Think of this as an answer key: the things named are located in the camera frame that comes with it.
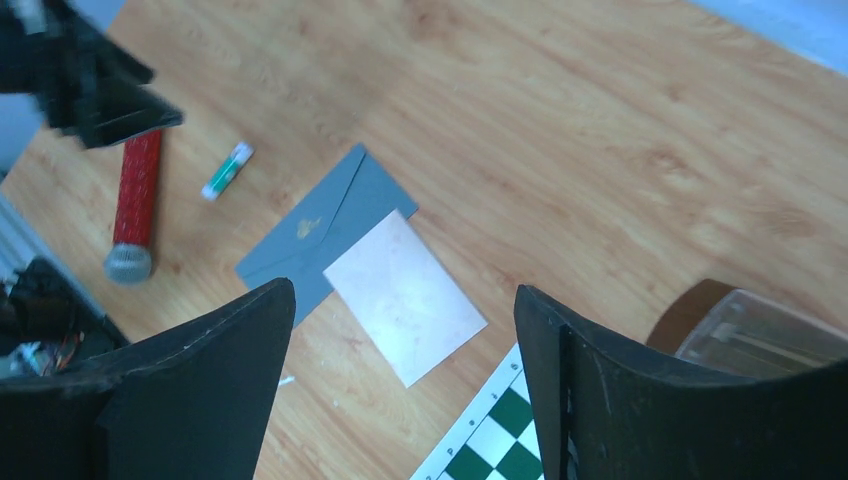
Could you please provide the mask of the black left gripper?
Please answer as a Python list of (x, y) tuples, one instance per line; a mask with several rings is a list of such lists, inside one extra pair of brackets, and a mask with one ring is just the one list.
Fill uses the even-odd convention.
[(67, 1), (1, 3), (1, 92), (33, 96), (49, 128), (88, 149), (184, 122), (146, 87), (154, 77)]

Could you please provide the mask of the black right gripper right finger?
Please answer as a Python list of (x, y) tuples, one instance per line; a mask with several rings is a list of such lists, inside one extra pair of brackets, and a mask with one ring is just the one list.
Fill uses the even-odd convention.
[(548, 479), (843, 479), (847, 364), (758, 380), (677, 359), (520, 285)]

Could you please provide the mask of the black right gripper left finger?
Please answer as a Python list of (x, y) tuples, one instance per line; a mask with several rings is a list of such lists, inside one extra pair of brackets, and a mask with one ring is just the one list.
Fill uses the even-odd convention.
[(66, 373), (1, 385), (5, 479), (250, 479), (293, 328), (274, 279)]

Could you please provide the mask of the green white glue stick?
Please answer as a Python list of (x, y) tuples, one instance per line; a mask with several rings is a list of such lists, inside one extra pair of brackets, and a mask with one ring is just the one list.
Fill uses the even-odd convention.
[(209, 201), (216, 200), (232, 183), (239, 171), (254, 154), (254, 148), (245, 142), (237, 144), (218, 170), (201, 190), (201, 195)]

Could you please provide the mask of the cream pink envelope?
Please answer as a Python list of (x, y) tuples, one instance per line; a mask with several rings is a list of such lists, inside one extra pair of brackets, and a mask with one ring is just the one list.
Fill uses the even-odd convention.
[(323, 275), (406, 388), (487, 326), (397, 210)]

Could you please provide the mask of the grey envelope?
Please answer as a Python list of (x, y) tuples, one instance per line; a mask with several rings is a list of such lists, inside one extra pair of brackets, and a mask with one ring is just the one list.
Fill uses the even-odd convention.
[(418, 204), (363, 144), (347, 155), (235, 267), (249, 289), (284, 277), (299, 325), (333, 291), (324, 270), (393, 211)]

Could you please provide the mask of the green white chessboard mat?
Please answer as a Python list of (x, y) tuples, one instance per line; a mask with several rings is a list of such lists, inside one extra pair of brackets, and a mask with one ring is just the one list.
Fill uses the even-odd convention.
[(511, 348), (412, 477), (417, 480), (537, 480), (544, 477), (517, 345)]

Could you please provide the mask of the wooden metronome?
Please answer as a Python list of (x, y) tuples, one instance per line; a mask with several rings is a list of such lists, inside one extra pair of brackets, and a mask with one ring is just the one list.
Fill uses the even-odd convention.
[(704, 279), (660, 317), (646, 345), (678, 359), (756, 379), (847, 358), (847, 332), (751, 291)]

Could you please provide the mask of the red microphone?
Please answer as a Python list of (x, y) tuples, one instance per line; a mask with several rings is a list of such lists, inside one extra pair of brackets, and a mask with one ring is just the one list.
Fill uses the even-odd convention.
[(119, 285), (137, 285), (152, 272), (162, 137), (154, 130), (124, 143), (113, 246), (104, 261), (104, 273)]

